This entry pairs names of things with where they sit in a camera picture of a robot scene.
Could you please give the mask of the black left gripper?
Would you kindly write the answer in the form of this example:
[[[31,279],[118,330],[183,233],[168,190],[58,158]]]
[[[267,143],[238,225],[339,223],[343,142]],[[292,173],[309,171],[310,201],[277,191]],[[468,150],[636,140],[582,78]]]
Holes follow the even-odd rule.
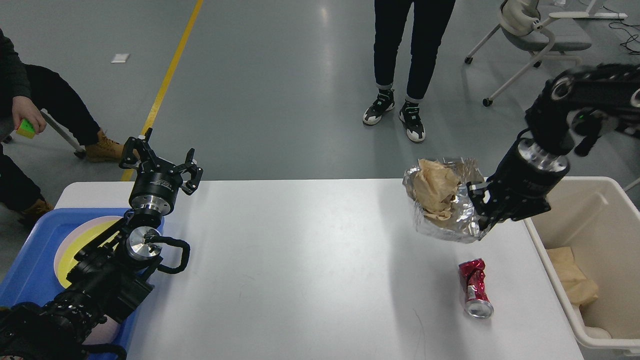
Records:
[[[194,159],[195,149],[190,148],[183,164],[173,167],[173,174],[160,172],[160,160],[149,145],[152,134],[150,127],[144,135],[129,137],[118,166],[136,175],[128,200],[131,208],[149,208],[165,216],[173,212],[180,189],[188,196],[197,191],[204,170]],[[190,178],[183,181],[183,174],[189,174]]]

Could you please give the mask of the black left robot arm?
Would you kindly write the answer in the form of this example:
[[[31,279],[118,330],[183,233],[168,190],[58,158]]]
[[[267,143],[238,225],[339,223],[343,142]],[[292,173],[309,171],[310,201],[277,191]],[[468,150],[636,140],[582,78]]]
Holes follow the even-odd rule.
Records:
[[[124,215],[74,254],[70,285],[43,306],[23,301],[1,312],[1,355],[16,360],[87,360],[91,354],[128,356],[118,344],[85,344],[108,319],[122,323],[153,291],[155,271],[178,274],[190,244],[158,231],[173,212],[178,191],[192,195],[203,170],[191,148],[183,164],[158,157],[149,145],[152,128],[124,145],[119,167],[136,171]]]

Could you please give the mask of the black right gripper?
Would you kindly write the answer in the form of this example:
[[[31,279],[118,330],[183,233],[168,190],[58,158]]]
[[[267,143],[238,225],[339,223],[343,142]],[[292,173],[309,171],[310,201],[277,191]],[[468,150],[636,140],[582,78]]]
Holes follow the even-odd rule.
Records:
[[[569,170],[565,155],[553,155],[533,139],[517,139],[487,181],[466,183],[478,215],[477,241],[497,224],[548,212],[547,195]]]

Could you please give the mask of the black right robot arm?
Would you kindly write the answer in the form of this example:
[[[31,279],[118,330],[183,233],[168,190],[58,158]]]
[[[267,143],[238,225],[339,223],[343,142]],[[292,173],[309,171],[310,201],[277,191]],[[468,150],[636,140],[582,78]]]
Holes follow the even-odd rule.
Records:
[[[519,132],[494,174],[466,185],[479,230],[550,211],[547,195],[569,173],[570,152],[586,157],[619,122],[638,125],[639,73],[637,64],[608,63],[547,80],[525,111],[531,137]]]

